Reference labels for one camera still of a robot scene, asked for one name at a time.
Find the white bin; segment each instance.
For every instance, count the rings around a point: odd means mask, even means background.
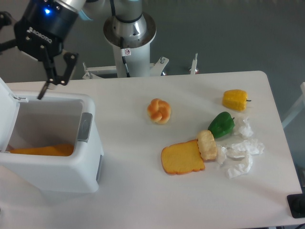
[[[41,190],[95,192],[103,149],[93,100],[83,94],[14,93],[0,78],[0,166]],[[72,144],[70,156],[9,153],[13,148]]]

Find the green bell pepper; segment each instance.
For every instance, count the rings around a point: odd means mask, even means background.
[[[234,126],[234,118],[228,112],[224,111],[216,116],[209,125],[208,130],[212,132],[214,138],[219,138],[232,132]]]

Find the bin lid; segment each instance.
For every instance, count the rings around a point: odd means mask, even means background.
[[[0,152],[6,150],[13,132],[20,103],[0,78]]]

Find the gray handle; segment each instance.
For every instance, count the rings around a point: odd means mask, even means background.
[[[82,113],[81,123],[78,129],[77,141],[88,142],[93,115],[91,113]]]

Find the toy pepper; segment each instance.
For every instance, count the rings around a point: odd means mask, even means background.
[[[234,126],[234,118],[228,112],[224,111],[216,116],[209,125],[208,130],[212,132],[214,138],[218,138],[232,132]]]
[[[223,105],[236,111],[243,111],[246,109],[247,102],[251,101],[247,100],[247,97],[247,92],[243,90],[229,90],[224,92]]]

